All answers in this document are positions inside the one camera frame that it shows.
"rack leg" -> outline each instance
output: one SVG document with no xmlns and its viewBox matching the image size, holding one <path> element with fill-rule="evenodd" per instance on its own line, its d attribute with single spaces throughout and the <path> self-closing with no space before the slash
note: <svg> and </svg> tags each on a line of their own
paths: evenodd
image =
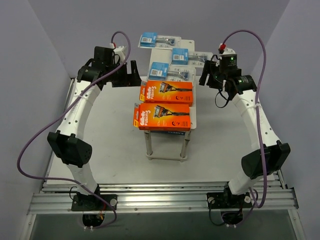
<svg viewBox="0 0 320 240">
<path fill-rule="evenodd" d="M 190 134 L 191 134 L 191 130 L 185 132 L 184 140 L 183 140 L 183 144 L 182 144 L 182 149 L 181 149 L 181 153 L 180 153 L 181 158 L 185 158 L 187 155 L 187 146 L 190 141 Z"/>
<path fill-rule="evenodd" d="M 148 156 L 151 156 L 152 155 L 152 145 L 151 145 L 151 133 L 150 133 L 150 131 L 144 131 L 144 139 L 145 139 L 145 146 L 146 146 L 146 154 Z"/>
</svg>

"razor package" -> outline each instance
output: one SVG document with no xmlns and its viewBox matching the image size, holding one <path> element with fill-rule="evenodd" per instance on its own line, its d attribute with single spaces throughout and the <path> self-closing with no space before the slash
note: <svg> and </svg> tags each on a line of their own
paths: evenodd
<svg viewBox="0 0 320 240">
<path fill-rule="evenodd" d="M 189 131 L 190 109 L 187 104 L 136 103 L 133 125 L 140 130 Z"/>
<path fill-rule="evenodd" d="M 145 103 L 193 104 L 192 82 L 156 81 L 141 82 L 140 101 Z"/>
</svg>

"orange box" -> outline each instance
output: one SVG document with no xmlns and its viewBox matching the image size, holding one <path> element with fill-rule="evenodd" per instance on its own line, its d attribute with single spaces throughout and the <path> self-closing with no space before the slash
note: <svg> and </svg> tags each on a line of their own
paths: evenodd
<svg viewBox="0 0 320 240">
<path fill-rule="evenodd" d="M 194 101 L 192 82 L 142 81 L 139 99 L 145 103 L 188 104 L 191 106 Z"/>
<path fill-rule="evenodd" d="M 190 109 L 187 104 L 136 103 L 133 125 L 140 130 L 189 131 Z"/>
</svg>

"white tabletop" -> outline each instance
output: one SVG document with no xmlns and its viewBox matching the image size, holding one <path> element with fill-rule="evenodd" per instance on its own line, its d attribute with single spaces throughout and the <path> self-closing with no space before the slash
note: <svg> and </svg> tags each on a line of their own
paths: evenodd
<svg viewBox="0 0 320 240">
<path fill-rule="evenodd" d="M 197 128 L 191 133 L 188 159 L 184 162 L 146 157 L 143 131 L 133 126 L 134 103 L 139 87 L 111 88 L 107 85 L 96 99 L 84 131 L 84 141 L 92 145 L 90 160 L 95 180 L 100 184 L 192 183 L 229 181 L 241 168 L 241 158 L 250 153 L 251 143 L 237 108 L 215 106 L 217 91 L 197 85 Z M 172 136 L 172 139 L 183 136 Z M 163 151 L 176 151 L 167 138 L 152 139 Z M 70 170 L 54 157 L 49 177 L 72 178 Z M 47 185 L 70 184 L 47 181 Z"/>
</svg>

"gray floor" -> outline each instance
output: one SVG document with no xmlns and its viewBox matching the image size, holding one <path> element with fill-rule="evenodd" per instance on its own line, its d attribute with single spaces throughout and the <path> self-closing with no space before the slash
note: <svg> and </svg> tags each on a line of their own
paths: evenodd
<svg viewBox="0 0 320 240">
<path fill-rule="evenodd" d="M 214 221 L 220 215 L 213 213 Z M 241 227 L 216 227 L 208 213 L 119 214 L 115 224 L 84 231 L 77 223 L 79 215 L 38 215 L 32 240 L 295 240 L 287 211 L 255 211 Z"/>
</svg>

